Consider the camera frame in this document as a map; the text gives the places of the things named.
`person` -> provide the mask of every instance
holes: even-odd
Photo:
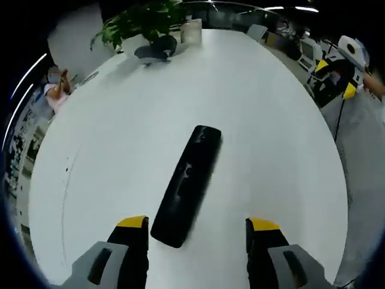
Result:
[[[374,76],[365,72],[363,77],[364,88],[369,89],[373,95],[375,95],[382,103],[382,108],[380,111],[381,119],[385,124],[385,86]]]
[[[382,103],[384,102],[385,86],[375,77],[365,72],[363,85],[369,89]]]
[[[67,73],[67,69],[61,71],[58,67],[54,66],[48,70],[46,75],[47,83],[44,86],[43,93],[55,114],[59,112],[60,107],[65,103],[70,92]]]

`ceiling light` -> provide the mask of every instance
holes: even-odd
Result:
[[[318,13],[317,9],[310,8],[310,7],[295,6],[295,9]]]
[[[218,8],[215,6],[213,2],[211,2],[211,6],[213,6],[213,8],[216,9],[217,12],[219,12]]]
[[[239,14],[251,13],[251,12],[253,12],[253,11],[255,11],[255,10],[244,11],[244,12],[240,12]]]
[[[265,10],[278,10],[278,9],[283,9],[282,6],[275,6],[275,7],[266,7],[264,8]]]
[[[14,96],[16,90],[19,88],[19,86],[21,85],[21,83],[24,81],[24,79],[26,78],[26,76],[33,70],[33,68],[35,68],[36,65],[38,65],[39,62],[41,62],[43,60],[43,58],[45,58],[45,56],[47,56],[47,53],[45,53],[44,55],[42,55],[32,66],[31,68],[28,69],[28,71],[24,74],[24,76],[22,77],[22,79],[19,81],[18,85],[16,86],[16,88],[14,89],[12,95],[11,95],[11,99],[12,97]]]
[[[14,110],[13,114],[12,114],[12,117],[10,119],[10,122],[8,123],[8,126],[7,126],[7,130],[5,131],[5,135],[4,135],[4,141],[2,142],[2,146],[1,146],[1,151],[4,150],[4,145],[5,145],[5,140],[7,139],[7,134],[8,134],[8,131],[10,130],[10,127],[11,127],[11,124],[12,124],[12,120],[14,118],[14,116],[16,115],[16,112],[17,110],[19,109],[19,107],[21,106],[23,100],[25,99],[25,97],[28,95],[28,92],[31,90],[32,86],[34,86],[33,84],[31,84],[28,89],[26,90],[26,92],[24,93],[21,101],[19,102],[19,104],[17,105],[16,109]]]

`plant pot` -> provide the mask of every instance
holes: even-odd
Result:
[[[128,57],[131,57],[134,55],[135,50],[137,50],[140,46],[149,44],[149,41],[145,39],[142,34],[138,34],[136,36],[123,40],[122,50]]]

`white table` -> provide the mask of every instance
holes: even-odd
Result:
[[[150,238],[147,288],[248,288],[245,219],[278,223],[336,276],[347,233],[342,165],[321,113],[293,74],[243,33],[137,67],[118,55],[71,95],[48,129],[29,208],[38,263],[56,284],[125,217],[155,217],[194,127],[223,144],[191,238]]]

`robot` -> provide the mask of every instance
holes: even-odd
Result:
[[[338,50],[321,60],[308,80],[316,102],[322,103],[320,98],[328,97],[327,92],[322,94],[322,85],[334,86],[330,90],[333,96],[342,94],[343,99],[356,95],[363,88],[366,62],[363,47],[356,40],[342,36],[338,41]],[[332,72],[341,76],[337,84],[332,84],[331,81],[328,83]]]
[[[98,242],[72,265],[71,277],[56,289],[145,289],[149,269],[146,216],[121,221],[107,242]],[[331,289],[324,269],[298,245],[289,245],[272,222],[246,219],[250,289]]]

